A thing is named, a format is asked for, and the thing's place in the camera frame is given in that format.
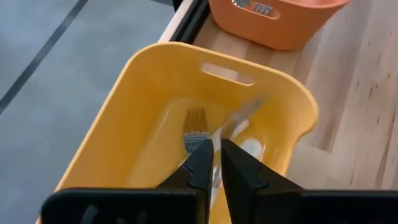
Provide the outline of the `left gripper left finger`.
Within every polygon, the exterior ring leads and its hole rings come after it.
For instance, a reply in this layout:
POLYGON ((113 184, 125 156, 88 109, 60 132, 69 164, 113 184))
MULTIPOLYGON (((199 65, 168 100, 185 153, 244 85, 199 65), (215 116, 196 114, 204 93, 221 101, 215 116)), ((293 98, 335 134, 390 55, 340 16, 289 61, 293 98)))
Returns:
POLYGON ((157 188, 163 224, 208 224, 213 178, 213 143, 207 139, 157 188))

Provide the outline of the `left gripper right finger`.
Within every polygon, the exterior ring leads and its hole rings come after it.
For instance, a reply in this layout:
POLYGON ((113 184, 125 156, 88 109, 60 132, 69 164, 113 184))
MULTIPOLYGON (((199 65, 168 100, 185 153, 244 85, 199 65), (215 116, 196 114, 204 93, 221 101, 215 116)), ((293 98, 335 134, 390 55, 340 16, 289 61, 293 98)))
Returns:
POLYGON ((232 224, 298 224, 301 186, 234 142, 221 141, 224 191, 232 224))

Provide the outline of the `orange plastic bin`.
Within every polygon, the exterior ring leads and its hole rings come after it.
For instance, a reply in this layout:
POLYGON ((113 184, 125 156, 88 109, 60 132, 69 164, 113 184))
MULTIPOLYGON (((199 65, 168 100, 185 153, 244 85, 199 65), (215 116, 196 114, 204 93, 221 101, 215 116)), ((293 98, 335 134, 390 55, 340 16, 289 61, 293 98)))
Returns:
POLYGON ((303 47, 351 0, 208 0, 224 31, 276 50, 303 47))

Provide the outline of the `yellow plastic bin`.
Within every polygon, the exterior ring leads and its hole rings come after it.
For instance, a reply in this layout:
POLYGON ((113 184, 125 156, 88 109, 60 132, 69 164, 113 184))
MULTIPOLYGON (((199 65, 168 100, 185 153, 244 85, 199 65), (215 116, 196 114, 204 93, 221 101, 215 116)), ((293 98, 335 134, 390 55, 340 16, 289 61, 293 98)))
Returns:
MULTIPOLYGON (((285 177, 296 142, 318 119, 312 94, 273 68, 181 42, 150 45, 124 67, 68 169, 40 209, 40 224, 163 224, 157 186, 189 157, 183 124, 205 110, 210 136, 243 103, 266 101, 234 139, 264 146, 261 162, 285 177)), ((221 183, 208 224, 231 223, 221 183)), ((300 222, 312 194, 298 190, 300 222)))

